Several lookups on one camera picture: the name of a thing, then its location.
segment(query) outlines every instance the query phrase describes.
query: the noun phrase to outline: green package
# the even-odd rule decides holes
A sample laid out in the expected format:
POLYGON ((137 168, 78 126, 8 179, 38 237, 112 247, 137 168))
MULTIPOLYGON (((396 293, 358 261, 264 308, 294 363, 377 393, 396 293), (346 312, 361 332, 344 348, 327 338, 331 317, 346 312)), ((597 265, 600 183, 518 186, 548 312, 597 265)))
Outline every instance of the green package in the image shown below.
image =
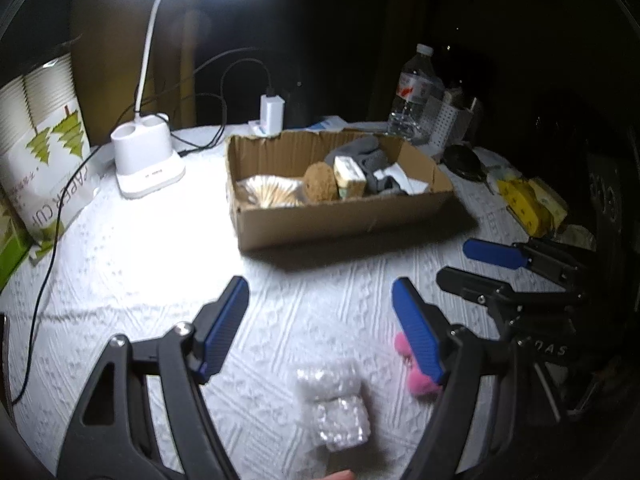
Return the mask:
POLYGON ((28 232, 9 201, 0 193, 0 291, 26 256, 31 245, 28 232))

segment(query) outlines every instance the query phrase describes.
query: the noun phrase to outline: screw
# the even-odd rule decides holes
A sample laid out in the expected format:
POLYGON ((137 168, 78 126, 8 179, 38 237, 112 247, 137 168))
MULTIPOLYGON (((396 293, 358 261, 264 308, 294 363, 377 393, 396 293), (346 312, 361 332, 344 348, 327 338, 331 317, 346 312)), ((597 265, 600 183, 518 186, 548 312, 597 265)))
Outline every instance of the screw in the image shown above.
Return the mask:
POLYGON ((176 326, 174 326, 175 333, 177 333, 177 335, 180 335, 180 336, 184 336, 184 335, 187 335, 188 333, 191 333, 191 330, 193 330, 193 325, 186 321, 181 321, 176 326))
POLYGON ((124 343, 124 336, 121 335, 115 335, 109 341, 109 344, 116 348, 122 348, 124 346, 124 343))

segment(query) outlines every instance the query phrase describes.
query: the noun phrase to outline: textured tablecloth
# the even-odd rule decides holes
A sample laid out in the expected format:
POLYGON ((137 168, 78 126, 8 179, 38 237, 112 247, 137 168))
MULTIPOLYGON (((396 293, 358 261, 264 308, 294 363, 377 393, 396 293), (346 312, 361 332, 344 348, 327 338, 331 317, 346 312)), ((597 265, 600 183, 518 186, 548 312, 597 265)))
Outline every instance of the textured tablecloth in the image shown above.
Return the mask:
MULTIPOLYGON (((55 470, 70 415, 108 338, 159 336, 191 320, 234 274, 247 278, 250 306, 222 373, 204 386, 212 420, 243 480, 310 479, 350 467, 360 478, 398 478, 414 452, 432 405, 406 391, 407 370, 392 339, 393 280, 408 276, 452 322, 496 337, 484 309, 445 294, 444 265, 508 280, 520 290, 553 290, 531 273, 466 260, 469 236, 525 240, 504 203, 481 184, 450 175, 463 205, 451 200, 433 219, 364 235, 242 256, 228 216, 223 149, 190 155, 177 184, 141 200, 121 198, 113 169, 99 195, 64 235, 40 311, 33 369, 15 410, 18 429, 55 470), (296 363, 355 358, 365 380, 372 439, 336 456, 312 449, 290 387, 296 363)), ((0 296, 10 316, 10 383, 22 382, 33 305, 48 259, 25 262, 0 296)), ((159 380, 150 379, 164 462, 180 469, 159 380)), ((491 399, 483 385, 462 467, 482 443, 491 399)))

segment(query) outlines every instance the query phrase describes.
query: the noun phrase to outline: brown round object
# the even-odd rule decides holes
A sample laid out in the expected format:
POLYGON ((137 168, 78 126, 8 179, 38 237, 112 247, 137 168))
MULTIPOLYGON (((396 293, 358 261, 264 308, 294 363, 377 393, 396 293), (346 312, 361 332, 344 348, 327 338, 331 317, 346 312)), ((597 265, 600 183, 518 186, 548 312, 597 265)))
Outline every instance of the brown round object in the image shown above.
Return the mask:
POLYGON ((305 194, 310 202, 338 200, 334 170, 325 162, 316 162, 305 171, 305 194))

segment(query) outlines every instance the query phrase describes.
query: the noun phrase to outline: paper cup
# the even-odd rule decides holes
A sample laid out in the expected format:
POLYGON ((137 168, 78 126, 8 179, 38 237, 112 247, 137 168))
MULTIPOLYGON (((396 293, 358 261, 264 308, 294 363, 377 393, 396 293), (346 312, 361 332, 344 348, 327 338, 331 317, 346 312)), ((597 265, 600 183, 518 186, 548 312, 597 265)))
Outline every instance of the paper cup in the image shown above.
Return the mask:
POLYGON ((22 76, 0 90, 0 155, 4 155, 26 132, 33 131, 22 76))
POLYGON ((71 54, 45 63, 24 78, 33 123, 40 124, 76 97, 71 54))

